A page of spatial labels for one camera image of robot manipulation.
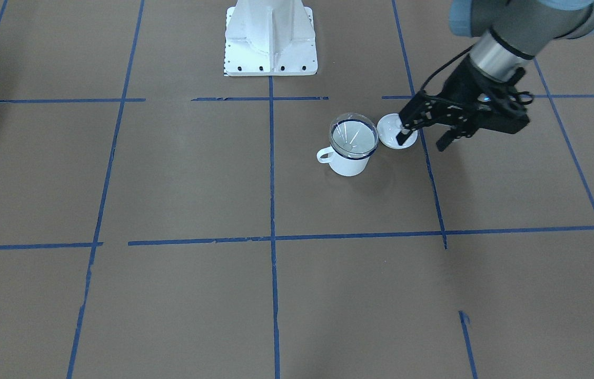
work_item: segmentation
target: mug handle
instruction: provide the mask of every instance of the mug handle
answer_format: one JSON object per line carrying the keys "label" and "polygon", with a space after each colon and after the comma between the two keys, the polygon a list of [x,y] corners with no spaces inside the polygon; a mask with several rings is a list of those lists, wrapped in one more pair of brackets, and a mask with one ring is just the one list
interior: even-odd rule
{"label": "mug handle", "polygon": [[330,163],[330,162],[332,162],[334,153],[335,153],[335,149],[333,149],[332,146],[328,146],[324,149],[320,149],[320,151],[318,151],[318,154],[316,154],[316,158],[318,159],[318,161],[320,163]]}

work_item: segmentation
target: small white dish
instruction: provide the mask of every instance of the small white dish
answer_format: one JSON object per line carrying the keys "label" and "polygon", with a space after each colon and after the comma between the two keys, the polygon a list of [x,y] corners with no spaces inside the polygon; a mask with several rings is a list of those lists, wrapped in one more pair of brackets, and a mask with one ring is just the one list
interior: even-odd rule
{"label": "small white dish", "polygon": [[398,140],[395,137],[398,136],[401,130],[402,122],[400,121],[400,115],[397,113],[386,115],[377,123],[379,141],[391,149],[406,149],[417,141],[418,132],[413,132],[404,144],[398,144]]}

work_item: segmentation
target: white enamel mug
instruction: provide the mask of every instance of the white enamel mug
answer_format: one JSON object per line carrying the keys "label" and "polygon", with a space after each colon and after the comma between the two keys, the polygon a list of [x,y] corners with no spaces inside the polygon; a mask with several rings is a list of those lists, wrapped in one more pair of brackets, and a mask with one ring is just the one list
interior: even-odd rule
{"label": "white enamel mug", "polygon": [[332,146],[318,151],[316,157],[320,163],[328,163],[334,172],[343,176],[354,176],[362,173],[362,170],[365,170],[365,166],[367,166],[367,161],[370,160],[369,156],[363,159],[344,158]]}
{"label": "white enamel mug", "polygon": [[374,123],[357,113],[344,113],[335,118],[330,124],[329,139],[330,146],[318,151],[316,158],[343,176],[362,173],[379,144]]}

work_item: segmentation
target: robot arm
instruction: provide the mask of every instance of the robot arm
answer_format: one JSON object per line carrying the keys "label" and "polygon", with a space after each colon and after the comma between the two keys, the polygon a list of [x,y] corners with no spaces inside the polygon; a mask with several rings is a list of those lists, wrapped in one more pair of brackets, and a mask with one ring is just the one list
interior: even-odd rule
{"label": "robot arm", "polygon": [[467,54],[437,96],[425,92],[433,74],[400,111],[399,144],[435,123],[451,127],[437,142],[439,151],[480,128],[507,134],[524,128],[530,122],[525,106],[533,101],[515,87],[524,66],[552,39],[593,33],[594,0],[455,0],[450,26],[480,40],[447,63]]}

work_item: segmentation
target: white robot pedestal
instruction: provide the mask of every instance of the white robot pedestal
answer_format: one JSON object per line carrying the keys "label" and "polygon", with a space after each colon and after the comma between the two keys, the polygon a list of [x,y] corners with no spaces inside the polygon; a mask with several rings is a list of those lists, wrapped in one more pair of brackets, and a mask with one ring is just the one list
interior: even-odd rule
{"label": "white robot pedestal", "polygon": [[227,10],[225,38],[225,75],[318,71],[313,11],[302,0],[239,0]]}

